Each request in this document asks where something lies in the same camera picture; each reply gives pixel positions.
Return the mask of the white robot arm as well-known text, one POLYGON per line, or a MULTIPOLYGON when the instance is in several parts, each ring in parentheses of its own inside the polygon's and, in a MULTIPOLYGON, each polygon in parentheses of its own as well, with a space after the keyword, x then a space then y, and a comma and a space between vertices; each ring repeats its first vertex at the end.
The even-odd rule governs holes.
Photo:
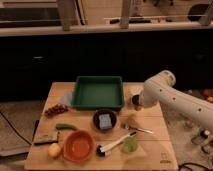
POLYGON ((150 77, 143 84, 139 104, 147 108, 160 101, 213 133, 213 104, 176 90, 175 83, 175 75, 169 70, 150 77))

